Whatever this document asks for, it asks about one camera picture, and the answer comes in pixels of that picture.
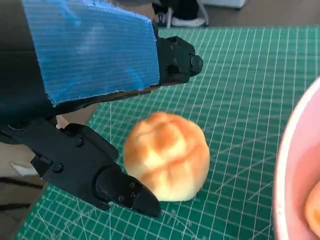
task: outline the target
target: blue tape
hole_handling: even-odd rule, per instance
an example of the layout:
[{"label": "blue tape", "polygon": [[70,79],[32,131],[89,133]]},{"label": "blue tape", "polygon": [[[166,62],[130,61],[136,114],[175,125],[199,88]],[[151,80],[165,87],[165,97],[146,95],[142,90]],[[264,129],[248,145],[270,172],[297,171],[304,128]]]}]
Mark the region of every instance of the blue tape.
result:
[{"label": "blue tape", "polygon": [[22,2],[53,105],[159,83],[147,17],[100,0]]}]

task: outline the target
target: bun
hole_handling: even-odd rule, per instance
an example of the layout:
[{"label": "bun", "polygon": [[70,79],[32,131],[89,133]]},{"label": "bun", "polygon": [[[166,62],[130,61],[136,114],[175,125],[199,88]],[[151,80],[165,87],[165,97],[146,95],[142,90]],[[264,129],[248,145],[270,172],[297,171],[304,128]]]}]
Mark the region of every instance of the bun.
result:
[{"label": "bun", "polygon": [[210,152],[203,131],[194,122],[156,112],[132,129],[123,161],[127,173],[159,201],[187,201],[206,180]]}]

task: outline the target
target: bolt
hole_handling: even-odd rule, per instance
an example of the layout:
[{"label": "bolt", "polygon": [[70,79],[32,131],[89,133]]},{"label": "bolt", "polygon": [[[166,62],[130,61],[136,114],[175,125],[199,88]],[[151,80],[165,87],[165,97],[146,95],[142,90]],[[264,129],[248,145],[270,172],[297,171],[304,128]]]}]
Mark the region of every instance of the bolt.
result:
[{"label": "bolt", "polygon": [[54,168],[53,168],[53,172],[56,174],[61,173],[64,170],[64,165],[62,163],[57,163]]},{"label": "bolt", "polygon": [[75,141],[75,146],[76,147],[81,147],[84,144],[84,140],[82,137],[79,137],[76,141]]}]

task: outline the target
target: pink bowl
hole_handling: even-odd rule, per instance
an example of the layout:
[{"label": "pink bowl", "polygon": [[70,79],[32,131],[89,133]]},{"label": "pink bowl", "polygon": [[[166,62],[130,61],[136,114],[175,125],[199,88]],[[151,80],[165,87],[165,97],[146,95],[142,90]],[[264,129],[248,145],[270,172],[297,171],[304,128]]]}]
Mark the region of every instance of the pink bowl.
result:
[{"label": "pink bowl", "polygon": [[273,189],[273,218],[278,240],[318,239],[304,218],[304,204],[319,181],[320,78],[295,107],[278,151]]}]

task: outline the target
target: grid lines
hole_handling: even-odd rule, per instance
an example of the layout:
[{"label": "grid lines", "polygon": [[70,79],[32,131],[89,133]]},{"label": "grid lines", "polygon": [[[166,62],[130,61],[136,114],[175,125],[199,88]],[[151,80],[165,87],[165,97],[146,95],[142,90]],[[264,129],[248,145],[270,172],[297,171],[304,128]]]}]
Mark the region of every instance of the grid lines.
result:
[{"label": "grid lines", "polygon": [[[101,103],[88,125],[121,153],[133,126],[164,111],[196,122],[210,170],[190,201],[162,202],[160,218],[106,212],[49,186],[17,239],[274,239],[272,188],[278,145],[292,109],[318,76],[316,27],[175,28],[203,71],[189,83]],[[123,169],[122,154],[118,163]]]}]

